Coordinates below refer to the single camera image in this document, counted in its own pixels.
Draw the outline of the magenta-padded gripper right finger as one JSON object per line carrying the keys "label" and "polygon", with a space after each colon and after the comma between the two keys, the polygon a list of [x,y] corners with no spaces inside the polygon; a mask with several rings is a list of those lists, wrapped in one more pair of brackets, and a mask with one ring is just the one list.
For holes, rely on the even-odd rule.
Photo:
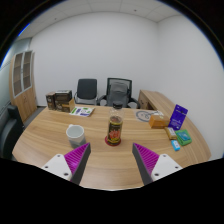
{"label": "magenta-padded gripper right finger", "polygon": [[182,169],[169,155],[158,155],[137,143],[133,144],[132,153],[144,185],[148,185]]}

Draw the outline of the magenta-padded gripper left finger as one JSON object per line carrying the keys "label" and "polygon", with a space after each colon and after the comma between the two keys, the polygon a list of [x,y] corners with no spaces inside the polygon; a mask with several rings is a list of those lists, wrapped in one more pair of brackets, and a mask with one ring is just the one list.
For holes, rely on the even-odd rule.
{"label": "magenta-padded gripper left finger", "polygon": [[90,144],[86,143],[65,155],[56,154],[42,169],[79,185],[90,153]]}

